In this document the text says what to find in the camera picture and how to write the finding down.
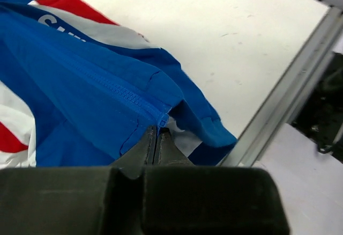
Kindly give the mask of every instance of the white lettering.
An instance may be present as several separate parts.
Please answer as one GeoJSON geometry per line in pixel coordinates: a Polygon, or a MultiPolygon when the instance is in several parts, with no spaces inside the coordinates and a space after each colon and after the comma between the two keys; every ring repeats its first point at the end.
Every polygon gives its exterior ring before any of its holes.
{"type": "Polygon", "coordinates": [[[58,27],[58,29],[57,29],[58,31],[61,31],[61,32],[64,32],[65,31],[65,28],[63,28],[63,27],[58,27]]]}
{"type": "Polygon", "coordinates": [[[56,19],[54,16],[48,15],[48,14],[47,14],[47,15],[44,15],[44,16],[42,16],[42,17],[40,17],[40,18],[38,19],[38,22],[39,22],[39,23],[42,23],[42,24],[44,24],[44,25],[46,25],[46,26],[49,26],[49,24],[46,23],[47,20],[50,20],[50,22],[51,22],[52,24],[57,23],[57,19],[56,19]]]}

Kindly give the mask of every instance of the blue jacket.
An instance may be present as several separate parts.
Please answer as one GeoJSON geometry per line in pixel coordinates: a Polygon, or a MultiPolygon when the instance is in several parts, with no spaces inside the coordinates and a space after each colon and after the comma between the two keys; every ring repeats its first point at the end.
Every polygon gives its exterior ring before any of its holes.
{"type": "Polygon", "coordinates": [[[168,52],[127,28],[68,21],[30,1],[0,0],[0,80],[35,117],[37,166],[108,165],[170,116],[202,141],[189,156],[195,164],[214,165],[233,148],[236,138],[168,52]],[[118,41],[84,31],[102,28],[118,41]]]}

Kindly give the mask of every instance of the white tabletop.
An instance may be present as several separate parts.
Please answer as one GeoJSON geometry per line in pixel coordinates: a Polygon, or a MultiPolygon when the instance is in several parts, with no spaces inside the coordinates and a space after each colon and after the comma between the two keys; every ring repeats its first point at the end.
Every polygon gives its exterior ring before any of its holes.
{"type": "Polygon", "coordinates": [[[239,136],[327,10],[314,0],[84,0],[172,53],[239,136]]]}
{"type": "Polygon", "coordinates": [[[285,124],[254,167],[276,182],[292,235],[343,234],[343,165],[313,141],[285,124]]]}

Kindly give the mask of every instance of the clothing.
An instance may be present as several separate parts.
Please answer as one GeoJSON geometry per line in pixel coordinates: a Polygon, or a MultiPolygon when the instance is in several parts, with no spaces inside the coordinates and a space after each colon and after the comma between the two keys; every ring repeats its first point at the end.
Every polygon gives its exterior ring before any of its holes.
{"type": "Polygon", "coordinates": [[[10,1],[0,0],[0,80],[34,115],[37,166],[110,164],[169,116],[174,134],[199,141],[194,163],[216,164],[233,148],[234,136],[165,50],[81,0],[38,0],[59,9],[10,1]]]}
{"type": "Polygon", "coordinates": [[[0,168],[35,166],[35,149],[31,111],[0,82],[0,168]]]}

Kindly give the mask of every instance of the red stripe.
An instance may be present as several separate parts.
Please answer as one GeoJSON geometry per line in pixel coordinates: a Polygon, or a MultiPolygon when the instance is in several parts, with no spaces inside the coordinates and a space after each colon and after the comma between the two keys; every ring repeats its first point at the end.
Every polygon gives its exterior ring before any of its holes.
{"type": "Polygon", "coordinates": [[[28,146],[22,144],[12,132],[0,122],[0,151],[5,153],[18,153],[27,150],[28,146]]]}
{"type": "Polygon", "coordinates": [[[106,18],[104,15],[102,15],[81,0],[37,0],[37,2],[40,5],[64,10],[77,16],[91,19],[99,23],[119,25],[118,23],[115,23],[112,20],[106,18]]]}

